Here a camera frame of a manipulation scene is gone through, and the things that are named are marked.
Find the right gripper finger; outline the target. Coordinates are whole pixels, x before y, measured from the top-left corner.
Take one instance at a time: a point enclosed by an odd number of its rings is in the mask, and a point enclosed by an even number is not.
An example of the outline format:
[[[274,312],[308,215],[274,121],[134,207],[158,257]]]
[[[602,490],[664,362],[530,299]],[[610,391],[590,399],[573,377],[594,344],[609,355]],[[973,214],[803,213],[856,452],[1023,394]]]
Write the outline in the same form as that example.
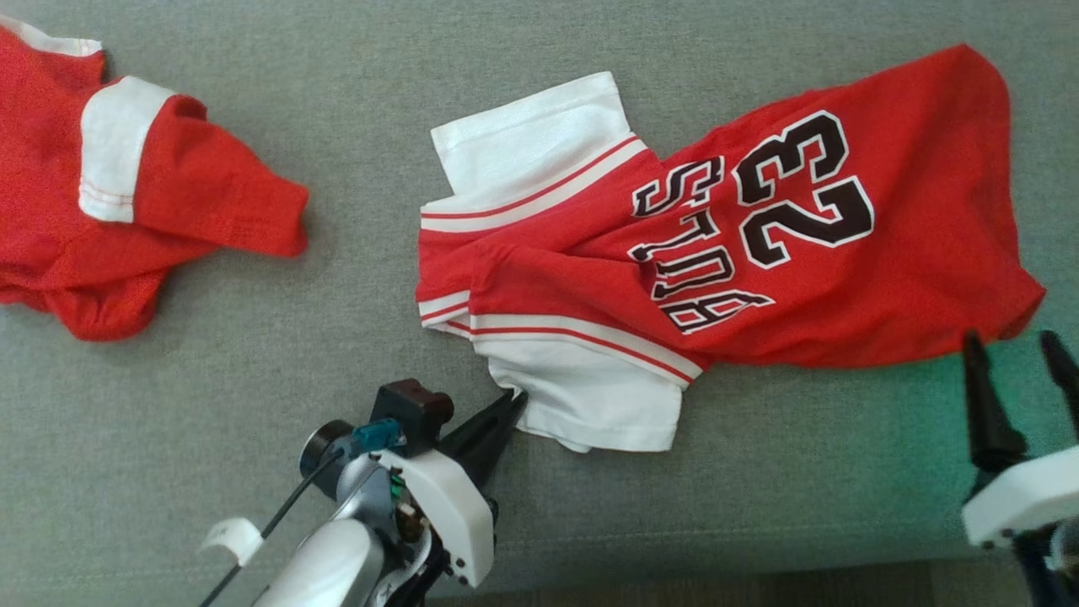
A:
[[[991,358],[974,330],[964,335],[962,365],[971,463],[982,474],[1000,474],[1026,460],[1028,442],[1003,410],[991,380]]]
[[[1076,440],[1079,441],[1079,362],[1052,330],[1039,333],[1039,345],[1049,376],[1063,392]]]

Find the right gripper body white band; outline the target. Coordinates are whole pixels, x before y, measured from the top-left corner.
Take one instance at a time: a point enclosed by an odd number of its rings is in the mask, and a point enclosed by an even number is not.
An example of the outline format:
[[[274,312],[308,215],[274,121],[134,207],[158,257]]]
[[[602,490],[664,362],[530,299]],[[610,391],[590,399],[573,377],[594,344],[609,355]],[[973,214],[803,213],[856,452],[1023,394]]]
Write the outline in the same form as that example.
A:
[[[961,508],[969,544],[1009,544],[1019,534],[1079,516],[1079,446],[1014,465]]]

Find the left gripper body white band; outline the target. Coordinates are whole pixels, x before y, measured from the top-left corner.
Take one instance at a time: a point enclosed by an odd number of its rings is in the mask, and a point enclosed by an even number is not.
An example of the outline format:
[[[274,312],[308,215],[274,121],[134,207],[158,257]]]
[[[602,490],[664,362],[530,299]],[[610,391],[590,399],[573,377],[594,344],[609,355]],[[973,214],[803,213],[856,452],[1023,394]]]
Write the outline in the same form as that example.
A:
[[[436,449],[412,457],[382,450],[369,458],[402,481],[442,541],[455,579],[478,588],[494,564],[494,515],[463,466]]]

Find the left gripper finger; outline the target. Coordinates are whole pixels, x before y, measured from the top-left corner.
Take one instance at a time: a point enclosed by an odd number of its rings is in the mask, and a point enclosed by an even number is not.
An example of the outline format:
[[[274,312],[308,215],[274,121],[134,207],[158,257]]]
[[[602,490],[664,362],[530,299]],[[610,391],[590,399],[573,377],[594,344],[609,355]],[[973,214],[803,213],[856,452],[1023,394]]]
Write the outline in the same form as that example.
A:
[[[450,458],[500,458],[520,415],[521,394],[505,389],[490,405],[443,434],[438,449]]]
[[[525,391],[504,391],[461,427],[461,465],[475,487],[483,489],[496,471],[528,400]]]

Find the red basketball jersey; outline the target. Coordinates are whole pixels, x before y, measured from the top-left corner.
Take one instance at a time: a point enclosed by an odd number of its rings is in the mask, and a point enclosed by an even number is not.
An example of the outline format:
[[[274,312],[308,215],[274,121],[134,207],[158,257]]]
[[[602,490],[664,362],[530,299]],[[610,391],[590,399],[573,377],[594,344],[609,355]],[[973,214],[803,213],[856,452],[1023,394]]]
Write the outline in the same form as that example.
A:
[[[432,130],[421,325],[465,337],[521,431],[664,452],[721,364],[875,368],[1028,325],[1003,77],[952,46],[660,158],[595,73]]]

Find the red shorts with white stripe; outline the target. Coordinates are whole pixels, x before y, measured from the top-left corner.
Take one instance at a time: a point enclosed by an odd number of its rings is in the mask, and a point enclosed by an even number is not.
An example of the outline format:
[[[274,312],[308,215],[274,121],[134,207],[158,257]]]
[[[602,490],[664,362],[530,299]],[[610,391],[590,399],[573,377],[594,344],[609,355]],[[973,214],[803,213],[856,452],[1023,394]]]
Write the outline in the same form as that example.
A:
[[[0,14],[0,306],[123,341],[186,262],[301,256],[308,202],[199,99],[107,81],[100,42]]]

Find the grey sofa seat cushion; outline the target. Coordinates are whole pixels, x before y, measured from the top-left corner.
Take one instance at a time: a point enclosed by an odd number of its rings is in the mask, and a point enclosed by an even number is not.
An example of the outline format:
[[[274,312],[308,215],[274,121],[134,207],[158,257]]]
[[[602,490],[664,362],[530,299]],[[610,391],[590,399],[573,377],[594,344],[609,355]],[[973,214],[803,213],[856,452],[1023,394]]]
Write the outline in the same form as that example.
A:
[[[194,607],[221,518],[263,524],[308,436],[416,377],[466,417],[497,395],[467,341],[416,319],[421,204],[450,191],[435,126],[613,73],[667,155],[805,89],[966,42],[1008,81],[1033,330],[1079,354],[1079,0],[0,0],[100,40],[117,73],[196,96],[311,191],[308,254],[178,270],[119,343],[0,308],[0,607]],[[970,553],[961,365],[718,365],[671,452],[516,434],[483,591],[787,572]]]

